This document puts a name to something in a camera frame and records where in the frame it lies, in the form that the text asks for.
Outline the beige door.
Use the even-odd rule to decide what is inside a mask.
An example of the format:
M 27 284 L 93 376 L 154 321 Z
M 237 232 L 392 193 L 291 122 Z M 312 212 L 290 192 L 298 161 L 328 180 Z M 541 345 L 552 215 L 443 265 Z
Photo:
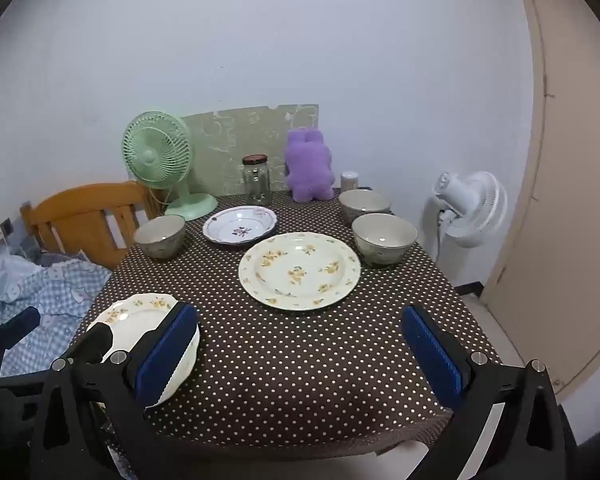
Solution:
M 565 399 L 600 367 L 600 21 L 585 0 L 522 0 L 533 60 L 524 180 L 483 300 Z

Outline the green ceramic bowl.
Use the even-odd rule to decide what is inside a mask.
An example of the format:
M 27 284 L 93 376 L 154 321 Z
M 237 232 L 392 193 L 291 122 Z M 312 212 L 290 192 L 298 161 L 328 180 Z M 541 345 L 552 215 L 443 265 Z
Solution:
M 178 214 L 168 214 L 140 226 L 134 233 L 134 242 L 146 256 L 166 260 L 182 249 L 185 237 L 185 219 Z

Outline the purple plush toy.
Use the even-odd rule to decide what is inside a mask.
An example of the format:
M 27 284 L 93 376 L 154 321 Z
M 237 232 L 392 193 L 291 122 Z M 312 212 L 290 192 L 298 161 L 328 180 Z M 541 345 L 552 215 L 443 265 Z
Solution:
M 289 130 L 285 165 L 286 183 L 296 203 L 334 198 L 332 152 L 320 130 Z

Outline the green desk fan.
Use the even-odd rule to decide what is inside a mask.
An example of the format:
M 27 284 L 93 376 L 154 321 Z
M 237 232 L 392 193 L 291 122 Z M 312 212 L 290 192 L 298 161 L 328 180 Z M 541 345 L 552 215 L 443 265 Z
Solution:
M 150 190 L 175 193 L 164 208 L 167 216 L 193 221 L 215 211 L 215 197 L 189 191 L 195 149 L 181 118 L 158 110 L 136 116 L 124 130 L 121 149 L 126 169 L 138 182 Z

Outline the red patterned white plate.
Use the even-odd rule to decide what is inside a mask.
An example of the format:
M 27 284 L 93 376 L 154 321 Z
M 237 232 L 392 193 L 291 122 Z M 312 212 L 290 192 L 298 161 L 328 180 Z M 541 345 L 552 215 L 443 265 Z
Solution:
M 202 226 L 202 234 L 210 242 L 220 245 L 245 245 L 271 234 L 277 216 L 261 206 L 238 206 L 212 214 Z

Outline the green patterned wall mat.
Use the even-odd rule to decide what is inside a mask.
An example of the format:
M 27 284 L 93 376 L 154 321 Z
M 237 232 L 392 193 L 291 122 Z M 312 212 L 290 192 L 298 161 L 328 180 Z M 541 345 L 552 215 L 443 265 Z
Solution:
M 283 191 L 285 148 L 291 129 L 316 129 L 320 108 L 316 104 L 255 106 L 189 115 L 183 122 L 194 141 L 193 170 L 188 177 L 190 192 L 214 196 L 245 192 L 242 159 L 268 156 L 271 188 Z

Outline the blue checkered cloth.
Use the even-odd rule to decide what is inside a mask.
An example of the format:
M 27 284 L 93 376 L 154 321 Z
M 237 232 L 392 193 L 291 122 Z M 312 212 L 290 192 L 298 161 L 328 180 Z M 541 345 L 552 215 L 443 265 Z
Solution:
M 39 266 L 0 252 L 0 325 L 28 307 L 40 315 L 38 327 L 5 352 L 0 376 L 49 368 L 69 348 L 110 275 L 103 266 L 83 259 Z

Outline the white standing fan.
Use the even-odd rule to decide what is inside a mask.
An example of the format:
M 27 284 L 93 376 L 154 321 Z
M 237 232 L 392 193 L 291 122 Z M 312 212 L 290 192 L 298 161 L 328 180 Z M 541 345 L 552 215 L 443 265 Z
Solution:
M 434 184 L 442 206 L 441 233 L 463 248 L 482 245 L 502 225 L 508 197 L 501 182 L 487 171 L 461 178 L 444 172 Z

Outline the small yellow floral plate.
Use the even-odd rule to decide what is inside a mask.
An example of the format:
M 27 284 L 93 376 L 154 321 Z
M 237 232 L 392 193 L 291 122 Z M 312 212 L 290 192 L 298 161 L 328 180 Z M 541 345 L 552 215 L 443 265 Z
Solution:
M 171 295 L 146 292 L 146 294 L 135 294 L 114 302 L 103 310 L 88 326 L 92 328 L 97 323 L 104 323 L 110 327 L 112 345 L 102 359 L 108 359 L 110 354 L 117 350 L 130 351 L 134 344 L 140 341 L 141 336 L 158 327 L 177 303 L 178 300 Z M 169 400 L 194 369 L 200 343 L 200 328 L 196 314 L 193 323 L 196 332 L 190 338 L 178 365 L 170 371 L 169 380 L 158 388 L 160 396 L 151 394 L 149 402 L 145 401 L 146 408 L 153 408 Z

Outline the cotton swab container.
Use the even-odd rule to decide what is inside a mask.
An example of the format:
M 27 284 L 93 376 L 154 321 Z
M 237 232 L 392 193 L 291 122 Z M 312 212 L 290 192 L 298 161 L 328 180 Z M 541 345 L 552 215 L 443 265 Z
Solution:
M 343 171 L 340 174 L 340 192 L 358 189 L 358 173 L 355 171 Z

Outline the wooden chair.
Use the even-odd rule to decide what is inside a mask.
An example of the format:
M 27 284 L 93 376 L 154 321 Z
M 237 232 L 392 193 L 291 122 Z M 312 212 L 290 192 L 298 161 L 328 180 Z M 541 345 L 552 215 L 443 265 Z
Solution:
M 22 205 L 20 214 L 42 248 L 66 255 L 84 252 L 91 262 L 112 270 L 134 244 L 140 210 L 153 219 L 163 206 L 148 188 L 126 181 L 69 188 L 38 206 Z

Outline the brown polka dot tablecloth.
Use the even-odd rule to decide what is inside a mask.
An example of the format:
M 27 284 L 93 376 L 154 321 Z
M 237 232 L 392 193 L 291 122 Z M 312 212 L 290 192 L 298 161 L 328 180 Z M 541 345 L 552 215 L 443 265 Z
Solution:
M 401 334 L 409 304 L 425 307 L 465 348 L 496 351 L 451 283 L 415 247 L 397 266 L 364 266 L 340 304 L 307 314 L 265 307 L 238 281 L 242 248 L 187 227 L 183 251 L 158 262 L 131 249 L 96 297 L 94 320 L 138 292 L 164 292 L 198 311 L 195 367 L 146 417 L 175 452 L 320 458 L 431 443 L 449 420 Z

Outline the large yellow floral plate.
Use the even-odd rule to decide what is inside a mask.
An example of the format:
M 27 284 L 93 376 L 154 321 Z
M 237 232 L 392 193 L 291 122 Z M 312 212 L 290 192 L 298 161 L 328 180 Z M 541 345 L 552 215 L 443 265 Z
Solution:
M 242 256 L 238 280 L 267 307 L 306 312 L 346 298 L 361 277 L 355 251 L 335 237 L 297 232 L 275 235 Z

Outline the glass jar with lid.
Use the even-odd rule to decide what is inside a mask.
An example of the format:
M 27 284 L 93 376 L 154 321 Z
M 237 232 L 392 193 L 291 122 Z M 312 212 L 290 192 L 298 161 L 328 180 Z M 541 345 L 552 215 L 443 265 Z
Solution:
M 268 206 L 272 203 L 268 156 L 253 154 L 242 159 L 246 201 L 250 205 Z

